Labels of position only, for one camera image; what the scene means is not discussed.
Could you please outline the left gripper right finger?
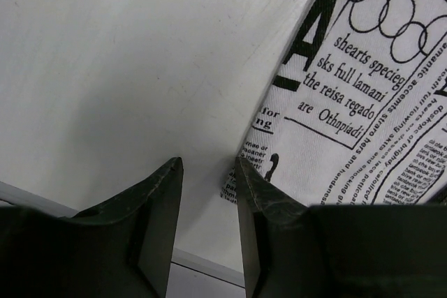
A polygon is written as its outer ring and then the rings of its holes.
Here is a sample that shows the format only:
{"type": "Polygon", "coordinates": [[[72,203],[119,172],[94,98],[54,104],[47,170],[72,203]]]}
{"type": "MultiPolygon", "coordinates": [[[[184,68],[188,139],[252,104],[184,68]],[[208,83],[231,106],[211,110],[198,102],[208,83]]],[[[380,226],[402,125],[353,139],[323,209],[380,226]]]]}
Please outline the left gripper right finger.
{"type": "Polygon", "coordinates": [[[248,297],[445,297],[446,206],[306,207],[235,161],[248,297]]]}

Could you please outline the newspaper print trousers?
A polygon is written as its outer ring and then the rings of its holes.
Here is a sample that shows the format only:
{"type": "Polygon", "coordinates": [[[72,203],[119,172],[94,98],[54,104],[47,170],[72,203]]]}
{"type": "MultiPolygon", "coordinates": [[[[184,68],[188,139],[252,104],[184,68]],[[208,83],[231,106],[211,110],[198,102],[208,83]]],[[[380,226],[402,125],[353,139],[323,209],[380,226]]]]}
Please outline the newspaper print trousers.
{"type": "Polygon", "coordinates": [[[446,189],[446,0],[312,0],[240,150],[305,205],[446,189]]]}

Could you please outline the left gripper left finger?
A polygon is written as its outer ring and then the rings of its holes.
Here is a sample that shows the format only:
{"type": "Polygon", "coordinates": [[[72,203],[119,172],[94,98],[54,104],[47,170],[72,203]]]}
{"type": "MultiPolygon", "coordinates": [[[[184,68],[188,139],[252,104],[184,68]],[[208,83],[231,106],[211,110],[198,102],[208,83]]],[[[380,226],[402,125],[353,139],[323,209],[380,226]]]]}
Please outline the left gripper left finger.
{"type": "Polygon", "coordinates": [[[2,297],[164,297],[184,168],[148,178],[73,217],[1,208],[2,297]]]}

